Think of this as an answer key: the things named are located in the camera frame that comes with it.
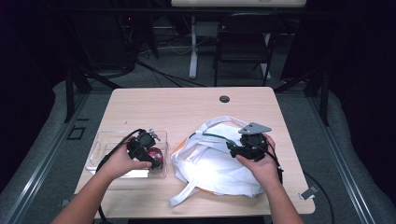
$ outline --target white cloth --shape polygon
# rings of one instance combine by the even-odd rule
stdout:
[[[222,123],[227,121],[240,128]],[[226,145],[228,139],[241,146],[238,131],[246,125],[244,121],[228,116],[214,118],[198,128],[186,140],[184,147],[172,154],[176,177],[188,185],[170,200],[171,206],[182,203],[197,192],[196,187],[218,195],[254,197],[263,192],[253,174],[231,156]]]

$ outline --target wooden table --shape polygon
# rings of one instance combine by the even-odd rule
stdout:
[[[222,95],[230,97],[222,103]],[[204,122],[214,117],[232,116],[272,128],[276,155],[282,168],[284,187],[300,214],[315,210],[312,199],[301,200],[298,193],[308,186],[272,89],[255,88],[160,88],[113,91],[98,132],[150,129],[167,131],[169,150],[166,178],[124,178],[115,180],[102,206],[107,217],[232,217],[269,215],[265,194],[217,196],[198,192],[182,204],[171,207],[169,199],[186,186],[175,177],[170,155]],[[76,192],[92,177],[83,169]]]

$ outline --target clear plastic container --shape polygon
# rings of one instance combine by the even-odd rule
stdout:
[[[126,135],[130,132],[99,132],[90,151],[90,155],[86,161],[85,169],[93,175],[96,168],[103,159]],[[163,167],[162,169],[140,169],[132,170],[128,174],[123,175],[121,178],[165,178],[166,177],[166,161],[168,152],[167,133],[165,131],[155,131],[161,141],[155,139],[156,144],[154,147],[158,148],[163,154]]]

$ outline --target black chair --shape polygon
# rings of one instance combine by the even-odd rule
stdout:
[[[274,14],[234,13],[225,16],[219,23],[217,47],[213,67],[215,84],[218,84],[218,67],[222,63],[260,63],[267,67],[262,85],[265,86],[271,58],[274,51],[274,40],[283,29],[282,20]],[[266,43],[265,34],[269,34]]]

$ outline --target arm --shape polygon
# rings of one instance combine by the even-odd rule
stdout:
[[[270,145],[275,147],[274,140],[267,134],[265,134],[265,137]],[[275,149],[271,146],[268,147],[268,151],[275,156]],[[276,163],[271,157],[266,156],[257,162],[250,161],[240,155],[237,155],[236,158],[253,173],[254,177],[264,188],[275,224],[304,223],[280,183],[277,176]]]
[[[52,223],[92,223],[111,182],[133,169],[149,168],[151,162],[133,161],[123,144],[87,182]]]

